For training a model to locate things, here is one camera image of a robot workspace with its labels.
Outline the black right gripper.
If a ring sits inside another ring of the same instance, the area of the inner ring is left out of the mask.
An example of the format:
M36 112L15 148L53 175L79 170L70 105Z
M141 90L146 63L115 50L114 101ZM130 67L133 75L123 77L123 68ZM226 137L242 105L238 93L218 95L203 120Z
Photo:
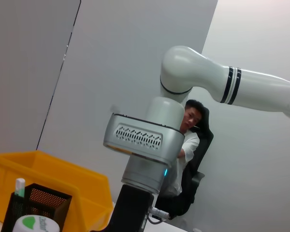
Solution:
M152 206L152 193L123 185L111 219L109 232L142 232L145 229L149 208Z

